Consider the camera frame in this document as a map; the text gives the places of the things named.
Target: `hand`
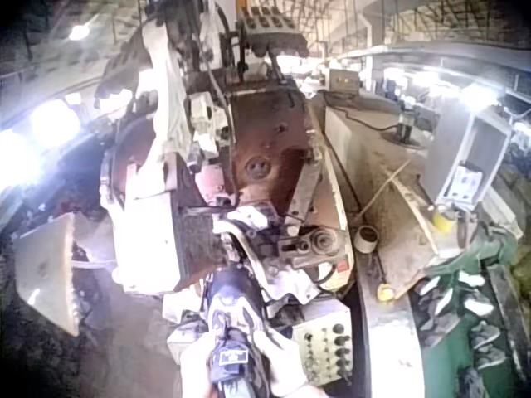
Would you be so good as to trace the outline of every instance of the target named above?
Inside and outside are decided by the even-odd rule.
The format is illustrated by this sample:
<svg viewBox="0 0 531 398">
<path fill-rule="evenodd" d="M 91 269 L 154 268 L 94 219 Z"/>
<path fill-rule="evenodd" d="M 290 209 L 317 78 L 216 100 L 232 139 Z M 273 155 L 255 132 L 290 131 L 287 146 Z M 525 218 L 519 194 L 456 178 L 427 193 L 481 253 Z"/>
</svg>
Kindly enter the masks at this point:
<svg viewBox="0 0 531 398">
<path fill-rule="evenodd" d="M 214 333 L 206 332 L 181 354 L 183 398 L 217 398 L 210 381 L 208 360 L 216 345 Z"/>
<path fill-rule="evenodd" d="M 280 398 L 296 392 L 308 384 L 300 360 L 299 346 L 288 340 L 276 330 L 269 329 L 269 337 L 265 332 L 253 334 L 256 347 L 270 360 L 271 392 Z"/>
</svg>

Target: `control panel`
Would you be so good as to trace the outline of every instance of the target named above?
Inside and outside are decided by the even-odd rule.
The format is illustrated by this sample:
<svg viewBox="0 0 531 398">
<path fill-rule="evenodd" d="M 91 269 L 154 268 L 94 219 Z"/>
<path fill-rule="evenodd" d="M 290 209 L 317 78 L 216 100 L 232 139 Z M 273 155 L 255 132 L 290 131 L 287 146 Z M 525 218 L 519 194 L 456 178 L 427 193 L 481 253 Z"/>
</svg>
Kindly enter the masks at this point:
<svg viewBox="0 0 531 398">
<path fill-rule="evenodd" d="M 310 384 L 322 386 L 349 378 L 353 369 L 350 310 L 336 298 L 317 298 L 302 308 L 304 321 L 293 325 Z"/>
</svg>

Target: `rusty metal plate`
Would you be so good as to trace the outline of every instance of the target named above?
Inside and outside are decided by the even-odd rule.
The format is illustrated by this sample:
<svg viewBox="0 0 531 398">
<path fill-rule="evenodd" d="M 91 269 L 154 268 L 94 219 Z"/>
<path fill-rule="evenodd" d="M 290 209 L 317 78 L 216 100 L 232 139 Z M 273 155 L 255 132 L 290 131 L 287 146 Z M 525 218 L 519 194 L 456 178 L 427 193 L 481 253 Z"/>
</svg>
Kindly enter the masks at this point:
<svg viewBox="0 0 531 398">
<path fill-rule="evenodd" d="M 293 90 L 251 90 L 234 95 L 231 106 L 241 204 L 271 201 L 283 216 L 309 149 L 304 97 Z"/>
<path fill-rule="evenodd" d="M 23 235 L 15 245 L 15 279 L 18 295 L 26 303 L 77 336 L 71 268 L 73 236 L 74 213 Z"/>
</svg>

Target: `gloved hand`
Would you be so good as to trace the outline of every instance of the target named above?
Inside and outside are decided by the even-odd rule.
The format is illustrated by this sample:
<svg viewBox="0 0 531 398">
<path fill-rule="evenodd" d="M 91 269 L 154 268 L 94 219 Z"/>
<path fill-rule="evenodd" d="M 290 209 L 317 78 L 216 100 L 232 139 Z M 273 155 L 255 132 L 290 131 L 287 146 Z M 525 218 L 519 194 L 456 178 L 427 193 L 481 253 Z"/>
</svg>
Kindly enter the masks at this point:
<svg viewBox="0 0 531 398">
<path fill-rule="evenodd" d="M 214 333 L 207 332 L 181 354 L 183 398 L 217 398 L 210 382 L 208 360 L 216 345 Z"/>
<path fill-rule="evenodd" d="M 299 346 L 276 330 L 256 331 L 253 339 L 256 347 L 270 360 L 271 392 L 280 398 L 289 396 L 308 384 L 300 360 Z"/>
</svg>

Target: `industrial machine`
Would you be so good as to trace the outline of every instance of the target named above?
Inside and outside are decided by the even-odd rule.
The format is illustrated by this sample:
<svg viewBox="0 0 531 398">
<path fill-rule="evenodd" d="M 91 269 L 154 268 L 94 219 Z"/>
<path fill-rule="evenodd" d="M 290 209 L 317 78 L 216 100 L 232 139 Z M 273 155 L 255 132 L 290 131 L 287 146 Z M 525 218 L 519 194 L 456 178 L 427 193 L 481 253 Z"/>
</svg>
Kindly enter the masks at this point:
<svg viewBox="0 0 531 398">
<path fill-rule="evenodd" d="M 215 331 L 212 380 L 225 396 L 269 396 L 252 342 L 266 326 L 297 341 L 311 383 L 348 378 L 350 312 L 334 294 L 353 277 L 346 216 L 311 109 L 276 61 L 307 56 L 306 40 L 276 7 L 242 8 L 231 30 L 213 0 L 154 5 L 96 91 L 96 101 L 135 92 L 146 68 L 157 78 L 156 100 L 131 103 L 101 167 L 114 281 L 163 298 L 177 363 Z M 58 220 L 76 235 L 73 221 Z M 29 304 L 33 288 L 50 283 L 32 282 Z M 45 308 L 71 309 L 65 301 Z"/>
</svg>

